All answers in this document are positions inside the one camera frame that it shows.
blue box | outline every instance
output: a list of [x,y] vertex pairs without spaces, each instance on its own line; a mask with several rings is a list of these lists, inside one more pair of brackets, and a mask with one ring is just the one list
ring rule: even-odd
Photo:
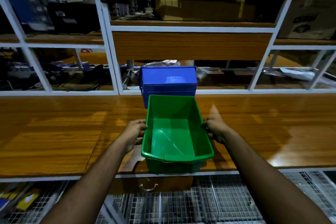
[[149,95],[194,97],[197,88],[195,70],[194,66],[141,67],[138,81],[145,108]]

